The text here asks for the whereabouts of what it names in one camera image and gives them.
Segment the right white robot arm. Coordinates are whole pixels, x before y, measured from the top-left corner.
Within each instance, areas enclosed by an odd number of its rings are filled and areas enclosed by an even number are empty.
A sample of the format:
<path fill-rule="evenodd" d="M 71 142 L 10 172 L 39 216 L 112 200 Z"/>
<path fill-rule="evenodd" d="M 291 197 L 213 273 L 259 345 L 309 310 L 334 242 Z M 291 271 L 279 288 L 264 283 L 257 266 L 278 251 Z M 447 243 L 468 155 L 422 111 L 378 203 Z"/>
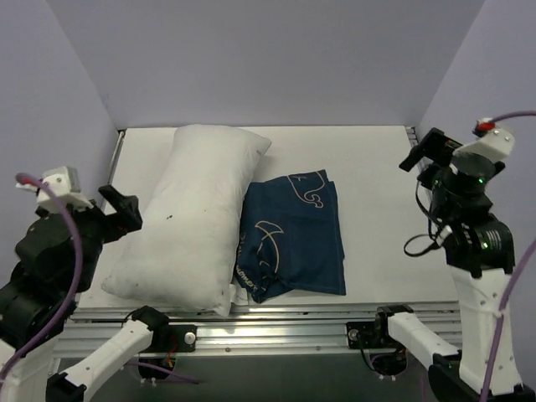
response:
<path fill-rule="evenodd" d="M 464 145 L 433 128 L 399 165 L 409 171 L 422 159 L 429 162 L 417 178 L 418 187 L 430 192 L 421 211 L 430 250 L 444 250 L 456 287 L 461 346 L 441 338 L 405 305 L 378 309 L 372 335 L 416 358 L 439 401 L 532 401 L 534 390 L 515 362 L 509 309 L 523 262 L 515 260 L 513 235 L 492 214 L 486 194 L 514 138 L 493 120 L 478 121 L 473 132 L 475 141 Z"/>

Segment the white pillow insert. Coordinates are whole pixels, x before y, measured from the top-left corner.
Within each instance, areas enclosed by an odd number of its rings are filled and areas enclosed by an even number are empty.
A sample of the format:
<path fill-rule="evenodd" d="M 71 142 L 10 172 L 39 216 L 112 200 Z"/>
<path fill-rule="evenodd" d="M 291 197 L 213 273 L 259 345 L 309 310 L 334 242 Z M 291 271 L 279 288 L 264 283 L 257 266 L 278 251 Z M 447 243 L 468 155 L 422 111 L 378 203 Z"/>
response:
<path fill-rule="evenodd" d="M 227 317 L 244 196 L 270 146 L 242 128 L 178 128 L 142 229 L 127 236 L 102 290 Z"/>

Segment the blue fish-print pillowcase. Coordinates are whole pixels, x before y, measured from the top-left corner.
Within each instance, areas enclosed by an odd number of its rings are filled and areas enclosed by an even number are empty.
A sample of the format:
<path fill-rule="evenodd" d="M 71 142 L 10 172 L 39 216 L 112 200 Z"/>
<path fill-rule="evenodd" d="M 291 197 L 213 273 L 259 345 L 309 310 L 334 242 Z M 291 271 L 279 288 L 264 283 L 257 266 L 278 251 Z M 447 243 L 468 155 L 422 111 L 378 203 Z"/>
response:
<path fill-rule="evenodd" d="M 234 277 L 254 302 L 289 291 L 343 296 L 344 259 L 338 194 L 325 170 L 250 184 Z"/>

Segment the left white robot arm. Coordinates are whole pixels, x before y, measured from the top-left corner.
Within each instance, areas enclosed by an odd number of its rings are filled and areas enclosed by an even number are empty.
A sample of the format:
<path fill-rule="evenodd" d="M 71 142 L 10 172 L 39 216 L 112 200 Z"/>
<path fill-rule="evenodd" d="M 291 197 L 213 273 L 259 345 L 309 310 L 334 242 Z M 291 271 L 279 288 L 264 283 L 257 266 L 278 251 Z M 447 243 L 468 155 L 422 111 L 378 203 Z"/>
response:
<path fill-rule="evenodd" d="M 36 210 L 38 220 L 16 244 L 18 263 L 1 289 L 1 399 L 3 401 L 88 401 L 128 360 L 168 344 L 168 317 L 149 306 L 126 316 L 121 329 L 83 363 L 52 374 L 53 351 L 75 297 L 88 291 L 104 245 L 142 227 L 138 199 L 113 186 L 100 194 L 114 208 L 104 214 L 72 195 L 53 213 Z"/>

